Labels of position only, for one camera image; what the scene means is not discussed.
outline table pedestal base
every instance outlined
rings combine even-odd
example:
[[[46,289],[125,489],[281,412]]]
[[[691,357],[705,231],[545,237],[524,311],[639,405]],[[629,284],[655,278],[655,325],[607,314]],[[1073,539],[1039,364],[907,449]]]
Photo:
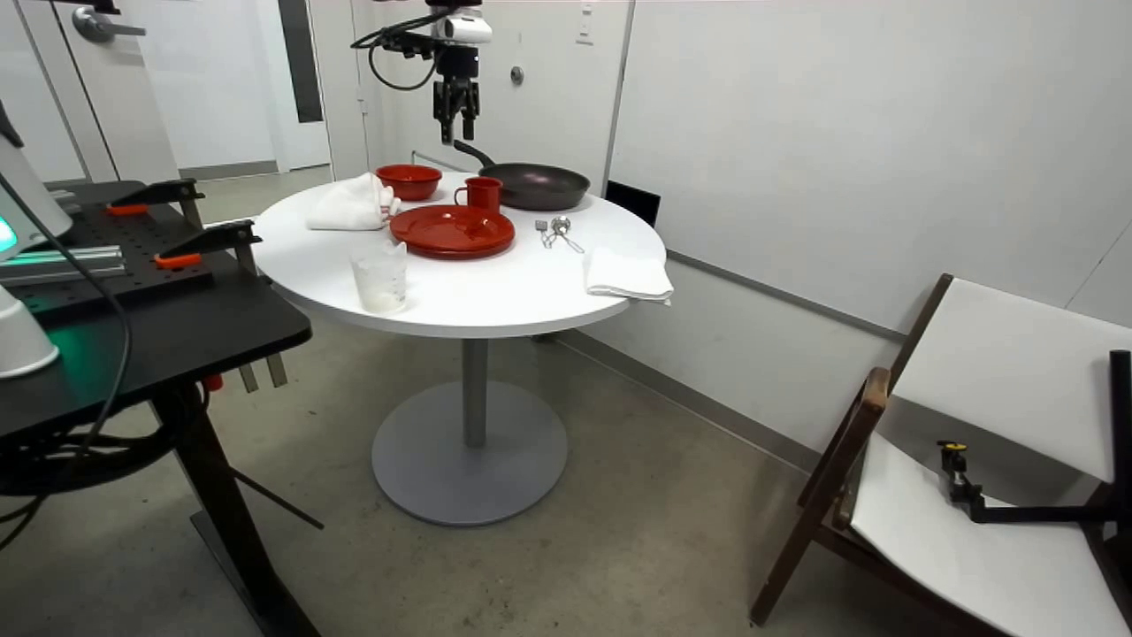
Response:
[[[383,493],[436,524],[492,524],[547,495],[565,469],[565,429],[533,394],[489,382],[485,447],[468,447],[462,386],[401,405],[377,429],[373,468]]]

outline bowl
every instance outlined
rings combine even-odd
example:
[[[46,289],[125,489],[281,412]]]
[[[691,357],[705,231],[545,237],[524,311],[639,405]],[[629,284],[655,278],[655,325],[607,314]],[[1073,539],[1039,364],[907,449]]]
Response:
[[[377,167],[376,172],[386,186],[392,186],[401,200],[423,200],[436,193],[436,185],[438,185],[438,169],[421,162],[390,162],[390,167]]]

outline red plate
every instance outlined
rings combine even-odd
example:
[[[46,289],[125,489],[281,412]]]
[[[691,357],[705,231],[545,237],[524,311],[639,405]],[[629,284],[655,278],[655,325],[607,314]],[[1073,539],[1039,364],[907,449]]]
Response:
[[[518,226],[500,213],[423,205],[392,217],[392,237],[428,257],[485,257],[508,248]]]

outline gray table base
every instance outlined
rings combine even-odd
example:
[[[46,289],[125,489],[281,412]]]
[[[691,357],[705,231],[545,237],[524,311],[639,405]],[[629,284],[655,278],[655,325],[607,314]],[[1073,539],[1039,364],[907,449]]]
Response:
[[[533,394],[489,382],[489,343],[462,343],[462,382],[401,405],[376,436],[383,493],[436,524],[497,524],[545,500],[565,469],[565,429]]]

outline white napkin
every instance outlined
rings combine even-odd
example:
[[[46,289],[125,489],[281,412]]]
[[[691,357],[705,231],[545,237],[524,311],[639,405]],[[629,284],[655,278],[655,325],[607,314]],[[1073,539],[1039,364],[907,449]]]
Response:
[[[586,289],[597,298],[673,304],[666,256],[586,252]]]
[[[304,220],[307,231],[383,231],[392,213],[392,186],[383,186],[377,176],[361,172],[324,192]]]

